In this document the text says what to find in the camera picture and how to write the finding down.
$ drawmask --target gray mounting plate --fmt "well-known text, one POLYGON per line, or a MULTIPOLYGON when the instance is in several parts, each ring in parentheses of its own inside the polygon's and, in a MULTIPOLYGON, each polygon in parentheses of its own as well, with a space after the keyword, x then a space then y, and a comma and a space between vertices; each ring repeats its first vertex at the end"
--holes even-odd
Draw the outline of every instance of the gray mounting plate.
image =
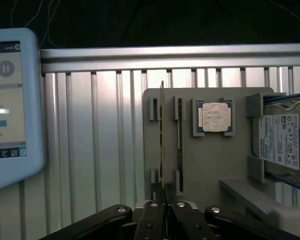
MULTIPOLYGON (((165 181, 175 181, 177 169, 178 131, 175 120, 175 99, 183 98, 185 109, 183 120, 183 186, 180 200, 189 200, 204 210, 210 205, 226 205, 239 209, 238 202, 220 188, 219 179, 239 178, 248 182, 247 155, 252 153, 252 122, 246 118, 246 96, 257 93, 273 93, 269 87, 229 88, 165 88, 165 181), (192 100, 207 103, 220 99, 235 102, 235 133, 225 136, 219 132, 207 132, 205 136, 194 136, 192 100)), ((160 165, 160 89, 147 89, 143 94, 144 171, 145 198, 150 199, 151 169, 160 165)), ((254 187, 275 195, 274 183, 254 187)))

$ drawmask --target hard drive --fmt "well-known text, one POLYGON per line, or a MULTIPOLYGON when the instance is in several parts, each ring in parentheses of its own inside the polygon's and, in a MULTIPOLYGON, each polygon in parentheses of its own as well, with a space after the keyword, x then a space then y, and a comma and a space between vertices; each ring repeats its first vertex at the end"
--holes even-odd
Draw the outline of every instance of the hard drive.
POLYGON ((263 117, 253 120, 253 154, 265 174, 300 189, 300 93, 263 102, 263 117))

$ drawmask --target dark background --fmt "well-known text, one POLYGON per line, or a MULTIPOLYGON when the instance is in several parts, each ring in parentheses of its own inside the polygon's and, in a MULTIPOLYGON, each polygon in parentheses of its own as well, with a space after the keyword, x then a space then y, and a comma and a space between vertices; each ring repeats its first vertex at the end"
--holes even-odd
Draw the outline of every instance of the dark background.
MULTIPOLYGON (((41 0, 17 0, 11 19, 15 2, 0 0, 0 29, 24 27, 41 0)), ((60 0, 48 37, 51 2, 28 25, 43 49, 300 43, 300 21, 273 3, 300 17, 300 0, 60 0)))

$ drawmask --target slotted aluminum panel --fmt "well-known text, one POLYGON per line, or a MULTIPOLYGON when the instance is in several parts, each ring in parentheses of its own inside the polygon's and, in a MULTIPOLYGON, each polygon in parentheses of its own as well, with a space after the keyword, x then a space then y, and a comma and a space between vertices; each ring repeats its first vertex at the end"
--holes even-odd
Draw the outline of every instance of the slotted aluminum panel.
MULTIPOLYGON (((0 190, 0 240, 35 240, 145 197, 142 94, 270 86, 300 92, 300 44, 43 50, 44 171, 0 190)), ((277 199, 291 205, 291 187, 277 199)))

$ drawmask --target hard drive label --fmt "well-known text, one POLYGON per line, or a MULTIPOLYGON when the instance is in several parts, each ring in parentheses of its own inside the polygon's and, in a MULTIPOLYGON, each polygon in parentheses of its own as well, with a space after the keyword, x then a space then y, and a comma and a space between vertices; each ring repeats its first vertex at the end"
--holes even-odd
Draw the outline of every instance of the hard drive label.
POLYGON ((299 170, 298 114, 266 115, 259 119, 259 157, 299 170))

